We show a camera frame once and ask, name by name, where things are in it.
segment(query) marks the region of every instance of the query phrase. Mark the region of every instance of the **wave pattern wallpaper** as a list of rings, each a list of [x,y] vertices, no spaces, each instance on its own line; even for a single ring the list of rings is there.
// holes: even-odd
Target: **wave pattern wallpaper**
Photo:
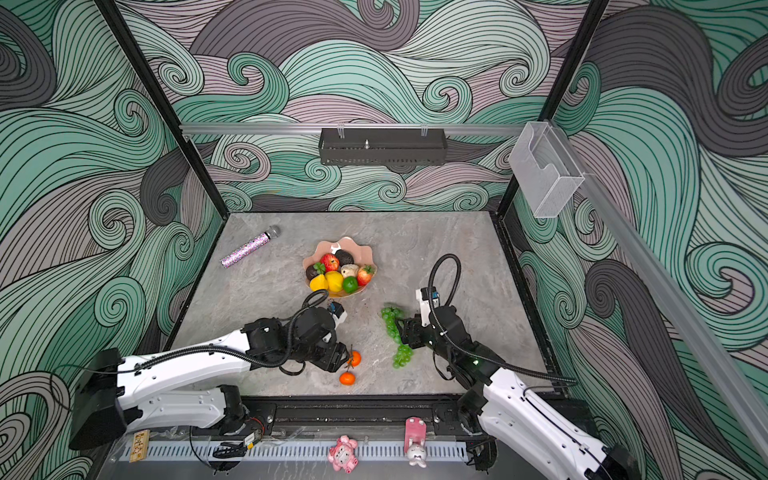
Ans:
[[[768,2],[653,0],[599,25],[555,117],[768,400]],[[515,249],[564,373],[645,478],[768,478],[580,192],[515,198]]]
[[[0,477],[85,477],[56,367],[161,348],[220,223],[95,3],[0,2]]]
[[[644,0],[621,0],[620,11]],[[585,0],[118,0],[182,123],[535,120]],[[320,164],[318,137],[198,136],[234,211],[495,210],[516,138],[449,164]]]

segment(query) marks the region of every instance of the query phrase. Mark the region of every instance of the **bunny figurine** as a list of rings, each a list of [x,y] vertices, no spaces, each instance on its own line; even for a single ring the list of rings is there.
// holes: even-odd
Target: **bunny figurine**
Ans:
[[[427,439],[427,425],[419,417],[406,420],[406,443],[404,444],[406,458],[411,465],[426,468],[427,450],[424,444]]]
[[[357,466],[356,448],[357,440],[352,440],[346,435],[336,440],[336,446],[331,447],[328,453],[328,461],[333,465],[333,469],[338,472],[343,468],[344,472],[352,473]]]
[[[408,447],[406,458],[410,465],[418,465],[421,468],[426,468],[427,466],[427,462],[425,461],[427,458],[427,451],[421,443],[414,443]]]

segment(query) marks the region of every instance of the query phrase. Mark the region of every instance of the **green lime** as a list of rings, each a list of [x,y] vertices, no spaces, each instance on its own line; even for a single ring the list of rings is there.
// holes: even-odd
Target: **green lime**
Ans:
[[[357,279],[354,276],[348,276],[342,282],[342,287],[347,293],[355,293],[357,291]]]

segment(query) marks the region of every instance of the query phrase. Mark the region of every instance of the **lemon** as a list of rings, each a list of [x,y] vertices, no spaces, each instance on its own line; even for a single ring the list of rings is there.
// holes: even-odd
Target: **lemon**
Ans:
[[[318,275],[310,282],[310,288],[313,292],[328,288],[328,280],[325,275]]]
[[[328,280],[328,290],[334,293],[341,291],[342,282],[344,281],[344,276],[341,273],[328,272],[326,273],[326,280]]]

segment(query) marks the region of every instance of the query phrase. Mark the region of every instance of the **aluminum rail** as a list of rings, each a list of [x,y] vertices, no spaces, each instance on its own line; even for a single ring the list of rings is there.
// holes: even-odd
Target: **aluminum rail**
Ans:
[[[184,135],[320,135],[324,128],[441,128],[446,135],[515,137],[525,124],[309,124],[278,122],[199,122],[181,124]]]
[[[645,283],[656,306],[674,324],[701,369],[710,377],[741,429],[752,441],[757,453],[768,464],[768,406],[645,240],[624,219],[605,186],[584,167],[565,133],[559,131],[558,136],[584,175],[581,192],[592,202],[595,211]]]

